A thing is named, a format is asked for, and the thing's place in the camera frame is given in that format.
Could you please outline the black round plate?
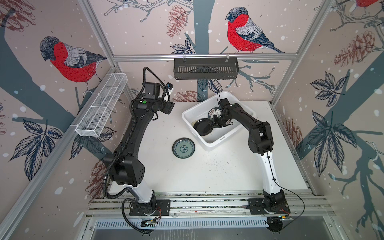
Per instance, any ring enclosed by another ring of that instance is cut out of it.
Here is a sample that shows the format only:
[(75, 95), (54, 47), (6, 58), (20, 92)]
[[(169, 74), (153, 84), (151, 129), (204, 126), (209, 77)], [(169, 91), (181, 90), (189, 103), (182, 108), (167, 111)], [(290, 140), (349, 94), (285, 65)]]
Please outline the black round plate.
[(197, 120), (193, 124), (193, 128), (202, 137), (210, 134), (214, 129), (212, 120), (210, 120), (208, 118), (203, 118), (203, 119)]

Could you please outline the teal patterned small plate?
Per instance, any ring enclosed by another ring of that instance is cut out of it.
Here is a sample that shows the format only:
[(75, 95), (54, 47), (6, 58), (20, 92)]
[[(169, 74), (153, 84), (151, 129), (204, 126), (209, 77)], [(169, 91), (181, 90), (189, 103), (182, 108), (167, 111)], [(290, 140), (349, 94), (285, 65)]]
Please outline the teal patterned small plate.
[(196, 149), (195, 143), (189, 138), (180, 138), (172, 146), (173, 154), (179, 159), (191, 157)]

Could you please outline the green rim plate front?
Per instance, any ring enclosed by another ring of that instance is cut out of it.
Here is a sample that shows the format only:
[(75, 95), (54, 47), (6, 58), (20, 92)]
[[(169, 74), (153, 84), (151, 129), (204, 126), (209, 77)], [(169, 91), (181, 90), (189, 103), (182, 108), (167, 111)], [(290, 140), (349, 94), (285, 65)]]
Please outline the green rim plate front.
[(219, 107), (215, 107), (215, 108), (212, 108), (211, 110), (209, 110), (208, 112), (208, 118), (213, 121), (214, 119), (216, 118), (220, 118), (222, 115), (222, 111)]

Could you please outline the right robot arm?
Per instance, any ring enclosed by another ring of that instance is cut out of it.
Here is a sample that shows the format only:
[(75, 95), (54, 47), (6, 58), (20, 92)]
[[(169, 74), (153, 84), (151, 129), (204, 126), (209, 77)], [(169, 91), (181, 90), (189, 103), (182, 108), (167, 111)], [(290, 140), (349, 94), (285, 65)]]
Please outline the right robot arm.
[(283, 188), (278, 183), (273, 163), (274, 140), (271, 125), (252, 117), (241, 105), (231, 104), (227, 99), (219, 101), (219, 108), (221, 114), (212, 117), (209, 131), (225, 128), (227, 122), (231, 120), (239, 122), (247, 129), (249, 149), (261, 160), (264, 209), (271, 214), (279, 211), (287, 201)]

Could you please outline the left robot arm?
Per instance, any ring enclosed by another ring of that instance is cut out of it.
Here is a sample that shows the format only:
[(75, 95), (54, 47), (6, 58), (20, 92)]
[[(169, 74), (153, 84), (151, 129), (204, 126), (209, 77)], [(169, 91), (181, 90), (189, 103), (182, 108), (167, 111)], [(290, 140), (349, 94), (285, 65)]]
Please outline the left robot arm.
[(173, 110), (173, 88), (171, 83), (143, 85), (131, 102), (131, 120), (120, 145), (102, 160), (107, 168), (102, 183), (104, 196), (112, 200), (131, 193), (134, 206), (147, 216), (156, 212), (157, 203), (155, 192), (144, 181), (145, 166), (138, 159), (139, 149), (149, 123), (158, 119), (158, 112), (169, 115)]

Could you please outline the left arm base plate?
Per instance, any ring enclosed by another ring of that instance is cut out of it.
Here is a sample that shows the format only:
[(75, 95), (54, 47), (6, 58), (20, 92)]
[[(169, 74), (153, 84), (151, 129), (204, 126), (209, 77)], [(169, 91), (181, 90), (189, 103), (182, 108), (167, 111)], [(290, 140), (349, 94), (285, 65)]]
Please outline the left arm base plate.
[(130, 217), (168, 216), (170, 214), (170, 200), (156, 200), (147, 204), (133, 203), (130, 207)]

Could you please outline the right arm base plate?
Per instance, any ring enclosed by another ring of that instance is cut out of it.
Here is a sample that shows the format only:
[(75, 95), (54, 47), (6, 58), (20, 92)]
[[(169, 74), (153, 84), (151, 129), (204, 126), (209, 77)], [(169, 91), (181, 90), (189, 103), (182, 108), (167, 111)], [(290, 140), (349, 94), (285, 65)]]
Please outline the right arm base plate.
[(251, 215), (290, 215), (291, 210), (287, 202), (272, 207), (271, 210), (267, 210), (264, 205), (264, 199), (255, 198), (248, 199), (248, 205), (246, 209), (250, 210)]

